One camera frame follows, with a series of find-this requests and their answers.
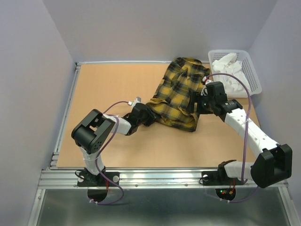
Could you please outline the yellow plaid long sleeve shirt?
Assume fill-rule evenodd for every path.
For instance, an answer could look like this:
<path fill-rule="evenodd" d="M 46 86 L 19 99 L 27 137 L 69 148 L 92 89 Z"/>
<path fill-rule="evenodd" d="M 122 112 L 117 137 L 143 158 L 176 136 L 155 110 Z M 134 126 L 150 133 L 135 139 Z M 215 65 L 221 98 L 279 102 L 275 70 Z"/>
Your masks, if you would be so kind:
<path fill-rule="evenodd" d="M 210 69 L 194 58 L 174 58 L 146 104 L 156 115 L 156 122 L 187 132 L 197 128 L 199 113 L 187 111 L 191 92 L 200 92 Z"/>

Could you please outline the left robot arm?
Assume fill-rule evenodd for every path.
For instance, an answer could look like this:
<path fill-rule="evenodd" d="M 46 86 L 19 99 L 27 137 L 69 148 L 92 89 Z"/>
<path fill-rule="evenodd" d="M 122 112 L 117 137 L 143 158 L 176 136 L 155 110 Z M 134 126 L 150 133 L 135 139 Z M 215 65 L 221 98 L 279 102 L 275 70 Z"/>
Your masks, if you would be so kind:
<path fill-rule="evenodd" d="M 112 138 L 109 135 L 122 134 L 130 136 L 138 127 L 152 125 L 158 118 L 147 105 L 136 103 L 131 112 L 122 117 L 109 115 L 93 109 L 73 129 L 71 133 L 75 144 L 81 149 L 84 157 L 85 168 L 78 174 L 81 179 L 79 184 L 83 186 L 101 186 L 104 184 L 105 165 L 101 159 L 101 152 Z"/>

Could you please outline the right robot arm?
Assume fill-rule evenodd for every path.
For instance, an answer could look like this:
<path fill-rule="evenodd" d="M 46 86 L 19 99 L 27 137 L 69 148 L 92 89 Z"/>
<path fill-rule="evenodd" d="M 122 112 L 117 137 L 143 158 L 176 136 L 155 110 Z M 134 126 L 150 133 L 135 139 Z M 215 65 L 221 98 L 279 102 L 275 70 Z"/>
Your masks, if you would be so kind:
<path fill-rule="evenodd" d="M 190 93 L 189 113 L 214 114 L 233 128 L 250 147 L 255 162 L 224 161 L 212 174 L 203 177 L 203 183 L 226 185 L 233 179 L 253 181 L 260 188 L 288 179 L 292 175 L 293 151 L 265 134 L 248 116 L 235 99 L 229 100 L 221 82 L 207 81 L 202 92 Z"/>

